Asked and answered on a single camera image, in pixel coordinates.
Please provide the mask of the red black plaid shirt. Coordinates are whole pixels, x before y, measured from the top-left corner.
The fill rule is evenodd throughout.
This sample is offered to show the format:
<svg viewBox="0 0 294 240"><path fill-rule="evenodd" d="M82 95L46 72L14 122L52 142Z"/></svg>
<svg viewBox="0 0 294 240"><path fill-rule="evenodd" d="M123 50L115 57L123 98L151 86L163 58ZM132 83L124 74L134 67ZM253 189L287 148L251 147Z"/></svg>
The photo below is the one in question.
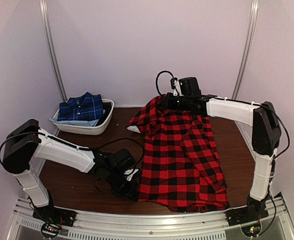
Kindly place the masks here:
<svg viewBox="0 0 294 240"><path fill-rule="evenodd" d="M144 136L139 200L174 212L229 208L227 184L208 117L163 108L152 98L129 122Z"/></svg>

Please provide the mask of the white plastic basin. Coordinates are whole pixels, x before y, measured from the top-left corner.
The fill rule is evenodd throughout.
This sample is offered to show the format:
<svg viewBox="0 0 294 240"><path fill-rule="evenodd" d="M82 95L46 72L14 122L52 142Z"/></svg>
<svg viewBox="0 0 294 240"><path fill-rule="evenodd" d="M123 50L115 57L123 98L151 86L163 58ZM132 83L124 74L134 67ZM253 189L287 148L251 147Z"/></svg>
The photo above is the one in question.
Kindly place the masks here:
<svg viewBox="0 0 294 240"><path fill-rule="evenodd" d="M97 136L105 132L109 123L112 119L113 110L115 107L115 103L111 99L103 98L103 108L106 110L105 115L102 120L96 126L78 126L78 125L68 125L68 124L60 124L57 122L53 122L53 124L61 131L73 134L80 135L93 135Z"/></svg>

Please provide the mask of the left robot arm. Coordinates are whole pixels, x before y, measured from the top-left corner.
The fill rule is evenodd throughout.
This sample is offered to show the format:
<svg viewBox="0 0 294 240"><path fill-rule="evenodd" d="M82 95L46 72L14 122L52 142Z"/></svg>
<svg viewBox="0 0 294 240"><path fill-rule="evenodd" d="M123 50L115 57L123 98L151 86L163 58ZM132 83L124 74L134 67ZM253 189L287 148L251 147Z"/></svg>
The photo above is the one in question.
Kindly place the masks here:
<svg viewBox="0 0 294 240"><path fill-rule="evenodd" d="M39 127L39 122L29 119L12 131L0 145L0 164L11 173L30 197L34 207L48 222L59 217L52 206L49 191L41 183L31 166L32 158L46 159L105 180L111 192L137 201L138 178L141 173L132 154L125 148L115 153L102 152L100 148L79 146Z"/></svg>

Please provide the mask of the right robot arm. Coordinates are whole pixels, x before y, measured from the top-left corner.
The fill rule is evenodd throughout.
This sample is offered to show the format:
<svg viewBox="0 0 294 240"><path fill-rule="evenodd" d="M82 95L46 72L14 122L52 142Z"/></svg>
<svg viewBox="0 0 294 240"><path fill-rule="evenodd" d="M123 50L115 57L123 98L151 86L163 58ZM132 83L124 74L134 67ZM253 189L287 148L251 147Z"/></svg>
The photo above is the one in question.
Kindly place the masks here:
<svg viewBox="0 0 294 240"><path fill-rule="evenodd" d="M252 128L251 146L255 170L250 198L262 201L268 194L275 174L275 162L282 130L271 102L255 103L215 95L165 94L161 105L170 110L190 111L201 117L218 117L243 123Z"/></svg>

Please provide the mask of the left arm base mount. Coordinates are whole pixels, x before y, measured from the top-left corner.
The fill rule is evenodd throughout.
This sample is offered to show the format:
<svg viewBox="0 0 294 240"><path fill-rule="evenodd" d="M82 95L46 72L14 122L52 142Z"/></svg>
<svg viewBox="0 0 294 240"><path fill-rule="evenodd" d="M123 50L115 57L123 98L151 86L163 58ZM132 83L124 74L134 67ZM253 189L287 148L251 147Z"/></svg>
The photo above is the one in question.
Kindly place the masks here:
<svg viewBox="0 0 294 240"><path fill-rule="evenodd" d="M75 221L76 212L72 210L47 205L44 207L33 207L33 217L42 220L45 223L55 224L58 226L72 227Z"/></svg>

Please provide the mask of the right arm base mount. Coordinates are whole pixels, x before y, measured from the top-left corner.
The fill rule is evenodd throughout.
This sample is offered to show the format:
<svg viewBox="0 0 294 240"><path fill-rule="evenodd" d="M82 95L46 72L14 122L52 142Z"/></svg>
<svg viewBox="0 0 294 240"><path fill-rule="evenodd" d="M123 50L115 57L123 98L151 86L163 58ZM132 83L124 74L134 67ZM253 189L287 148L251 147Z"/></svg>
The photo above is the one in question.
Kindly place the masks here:
<svg viewBox="0 0 294 240"><path fill-rule="evenodd" d="M266 200L268 200L267 196L262 200L256 200L248 196L246 206L227 210L225 214L229 226L241 225L268 217Z"/></svg>

